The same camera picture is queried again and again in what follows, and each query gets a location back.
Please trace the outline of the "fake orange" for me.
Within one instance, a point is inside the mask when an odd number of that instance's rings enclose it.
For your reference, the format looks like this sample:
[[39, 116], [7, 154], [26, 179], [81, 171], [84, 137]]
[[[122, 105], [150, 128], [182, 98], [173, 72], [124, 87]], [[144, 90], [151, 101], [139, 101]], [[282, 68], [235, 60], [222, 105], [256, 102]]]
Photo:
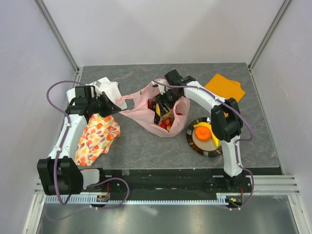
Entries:
[[195, 137], [201, 142], [209, 141], [212, 137], [211, 130], [206, 126], [198, 126], [195, 128]]

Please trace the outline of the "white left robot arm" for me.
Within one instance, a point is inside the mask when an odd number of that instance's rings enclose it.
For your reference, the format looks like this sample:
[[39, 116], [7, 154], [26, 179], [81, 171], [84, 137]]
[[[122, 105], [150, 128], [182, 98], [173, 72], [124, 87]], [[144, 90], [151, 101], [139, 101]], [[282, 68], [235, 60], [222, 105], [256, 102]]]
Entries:
[[91, 186], [101, 192], [107, 186], [102, 169], [80, 170], [74, 162], [78, 142], [93, 114], [101, 117], [120, 112], [108, 96], [94, 85], [75, 87], [74, 97], [65, 110], [63, 129], [54, 149], [40, 159], [37, 170], [46, 195], [78, 195]]

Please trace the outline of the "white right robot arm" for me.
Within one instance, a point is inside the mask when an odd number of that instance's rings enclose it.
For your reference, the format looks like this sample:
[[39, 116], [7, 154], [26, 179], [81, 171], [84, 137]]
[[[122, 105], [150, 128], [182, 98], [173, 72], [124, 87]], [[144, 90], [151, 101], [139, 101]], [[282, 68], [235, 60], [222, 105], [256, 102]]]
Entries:
[[241, 186], [239, 175], [243, 172], [240, 159], [240, 135], [243, 127], [238, 103], [234, 98], [225, 99], [204, 88], [191, 76], [182, 77], [176, 69], [169, 71], [165, 82], [152, 81], [160, 91], [157, 99], [160, 113], [165, 114], [181, 97], [189, 98], [203, 107], [210, 114], [212, 133], [220, 142], [224, 158], [223, 186], [229, 192]]

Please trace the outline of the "pink plastic bag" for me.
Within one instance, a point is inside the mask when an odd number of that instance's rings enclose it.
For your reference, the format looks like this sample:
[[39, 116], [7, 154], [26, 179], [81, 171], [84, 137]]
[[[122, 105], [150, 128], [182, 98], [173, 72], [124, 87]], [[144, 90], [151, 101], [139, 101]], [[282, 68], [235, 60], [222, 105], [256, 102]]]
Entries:
[[122, 115], [131, 118], [145, 130], [156, 136], [175, 137], [181, 133], [186, 126], [190, 110], [190, 100], [186, 97], [181, 97], [175, 102], [173, 107], [174, 121], [170, 131], [167, 131], [154, 123], [155, 112], [148, 108], [148, 100], [154, 98], [159, 93], [159, 89], [157, 87], [154, 88], [153, 83], [150, 82], [141, 90], [120, 97], [117, 99], [116, 104], [121, 104], [126, 99], [132, 99], [134, 101], [134, 108], [132, 110], [121, 111], [120, 113]]

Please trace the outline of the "yellow fake banana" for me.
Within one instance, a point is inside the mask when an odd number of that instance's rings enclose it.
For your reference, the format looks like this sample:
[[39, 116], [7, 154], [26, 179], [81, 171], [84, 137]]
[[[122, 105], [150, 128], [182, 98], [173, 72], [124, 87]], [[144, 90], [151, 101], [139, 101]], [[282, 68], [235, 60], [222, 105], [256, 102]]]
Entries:
[[211, 140], [213, 142], [213, 144], [215, 145], [215, 147], [220, 147], [220, 140], [214, 135], [214, 133], [212, 132], [212, 126], [211, 124], [207, 123], [207, 122], [200, 122], [196, 125], [193, 126], [193, 128], [195, 129], [196, 127], [198, 126], [206, 126], [208, 127], [210, 130], [211, 130], [211, 134], [212, 134], [212, 137], [211, 137]]

